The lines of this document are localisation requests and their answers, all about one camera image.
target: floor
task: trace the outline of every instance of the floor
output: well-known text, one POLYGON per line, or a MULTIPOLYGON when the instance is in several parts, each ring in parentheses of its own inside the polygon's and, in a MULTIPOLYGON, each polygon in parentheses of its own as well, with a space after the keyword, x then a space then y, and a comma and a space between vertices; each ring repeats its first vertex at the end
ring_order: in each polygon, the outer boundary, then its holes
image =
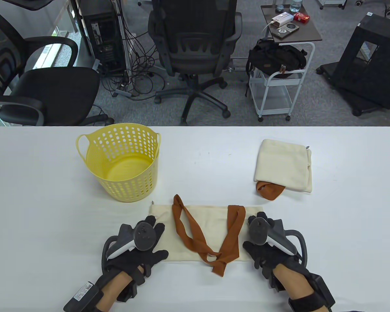
MULTIPOLYGON (((267 3, 263 0, 238 0, 237 11, 243 16, 243 33, 238 40, 234 58, 247 58, 249 49, 253 48, 260 38, 265 26, 260 5, 267 3)), ((225 90, 221 90, 218 86, 207 89, 208 93, 228 105, 231 117, 223 119, 220 110, 197 99, 189 112, 190 126, 390 126, 390 110, 363 114, 361 117, 353 116, 341 96, 326 83, 322 76, 314 72, 321 64, 338 61, 358 22, 367 12, 383 15, 384 4, 367 1, 358 7, 354 6, 354 0, 350 0, 345 10, 338 9, 336 6, 325 6, 320 10, 316 0, 305 0, 304 6, 321 33, 323 41, 316 43, 311 68, 305 78, 291 121, 286 122, 284 116, 273 115, 264 116, 264 121, 258 122, 253 103, 244 96, 247 76, 245 72, 240 71, 223 73, 222 76, 228 82, 225 90)), ((149 10, 147 6, 137 6, 136 0, 128 1, 125 11, 131 31, 137 34, 147 31, 149 10)), ((70 37, 79 43, 78 34, 70 34, 70 37)), ((139 40, 147 49, 153 45, 147 34, 139 40)), ((65 60, 69 57, 69 53, 67 49, 62 49, 56 65, 66 64, 65 60)), ((166 79, 167 88, 182 84, 176 77, 169 77, 165 71, 154 70, 166 79)), ((210 77, 205 76, 200 80, 204 81, 208 78, 210 77)), ((155 78, 154 81, 154 88, 161 88, 161 79, 155 78)), ((144 89, 145 82, 141 83, 140 87, 144 89)), ((185 97, 165 98, 160 105, 154 104, 153 98, 143 101, 131 101, 121 96, 112 98, 111 94, 100 86, 95 104, 100 105, 117 123, 174 126, 180 123, 185 102, 185 97)))

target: black backpack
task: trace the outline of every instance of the black backpack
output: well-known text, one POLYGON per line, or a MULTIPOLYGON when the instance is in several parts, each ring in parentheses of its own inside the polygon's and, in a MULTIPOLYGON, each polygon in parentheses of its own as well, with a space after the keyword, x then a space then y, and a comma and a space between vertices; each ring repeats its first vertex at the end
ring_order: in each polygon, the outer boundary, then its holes
POLYGON ((306 66, 307 53, 299 51, 294 46, 279 45, 273 40, 259 39, 253 50, 250 50, 246 64, 246 72, 250 77, 253 67, 261 70, 269 76, 275 72, 282 74, 275 78, 287 78, 291 74, 284 74, 285 71, 304 69, 306 66))

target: hand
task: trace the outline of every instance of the hand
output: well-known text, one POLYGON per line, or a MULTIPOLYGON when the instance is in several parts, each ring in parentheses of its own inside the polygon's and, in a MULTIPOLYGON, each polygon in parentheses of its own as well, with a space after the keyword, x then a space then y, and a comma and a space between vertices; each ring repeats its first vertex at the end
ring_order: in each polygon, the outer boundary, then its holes
POLYGON ((126 251, 118 257, 109 260, 105 265, 105 269, 107 270, 116 268, 127 273, 134 281, 136 281, 137 285, 144 283, 144 276, 149 277, 151 275, 152 266, 162 260, 165 260, 169 255, 168 251, 165 250, 153 253, 153 249, 158 244, 159 239, 165 230, 165 225, 163 223, 158 223, 155 226, 156 218, 153 215, 147 216, 144 222, 154 226, 156 242, 153 247, 147 251, 139 251, 137 248, 134 248, 132 251, 126 251), (144 276, 138 269, 139 266, 143 268, 144 276))
MULTIPOLYGON (((250 216, 248 218, 249 224, 256 217, 262 217, 269 223, 270 227, 274 227, 274 220, 268 218, 264 212, 257 213, 257 216, 250 216)), ((299 259, 296 256, 288 255, 279 248, 270 246, 268 243, 265 243, 264 245, 256 245, 252 242, 245 241, 243 243, 243 248, 248 252, 248 254, 250 254, 251 258, 253 258, 254 267, 256 269, 262 267, 262 273, 267 279, 269 279, 272 270, 279 264, 286 265, 294 271, 300 272, 304 275, 308 272, 308 270, 299 264, 299 259)))

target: yellow plastic laundry basket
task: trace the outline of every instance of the yellow plastic laundry basket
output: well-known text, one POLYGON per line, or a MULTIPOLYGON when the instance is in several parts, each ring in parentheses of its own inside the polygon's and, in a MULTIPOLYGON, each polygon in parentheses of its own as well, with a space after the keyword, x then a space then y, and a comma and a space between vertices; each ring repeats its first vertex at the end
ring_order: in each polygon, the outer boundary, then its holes
POLYGON ((118 201, 136 202, 148 196, 158 179, 161 135, 137 123, 106 126, 76 139, 76 148, 88 169, 118 201), (86 157, 79 140, 89 141, 86 157))

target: white cart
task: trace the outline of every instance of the white cart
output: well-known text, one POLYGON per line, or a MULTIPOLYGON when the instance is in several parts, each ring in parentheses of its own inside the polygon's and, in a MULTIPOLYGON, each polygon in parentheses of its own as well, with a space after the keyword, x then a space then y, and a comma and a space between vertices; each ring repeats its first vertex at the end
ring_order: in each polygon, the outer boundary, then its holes
POLYGON ((319 9, 324 9, 324 5, 338 5, 339 8, 345 9, 347 0, 317 0, 320 3, 319 9))
POLYGON ((285 74, 292 74, 285 79, 275 78, 280 72, 275 72, 271 76, 264 74, 257 68, 250 73, 249 89, 250 97, 256 107, 256 113, 259 116, 259 122, 263 121, 264 115, 287 113, 286 120, 290 120, 293 108, 298 98, 303 80, 311 64, 315 52, 315 44, 312 42, 303 43, 279 43, 285 45, 310 45, 312 51, 308 54, 306 66, 302 70, 286 71, 285 74), (293 101, 290 98, 286 86, 298 86, 293 101))

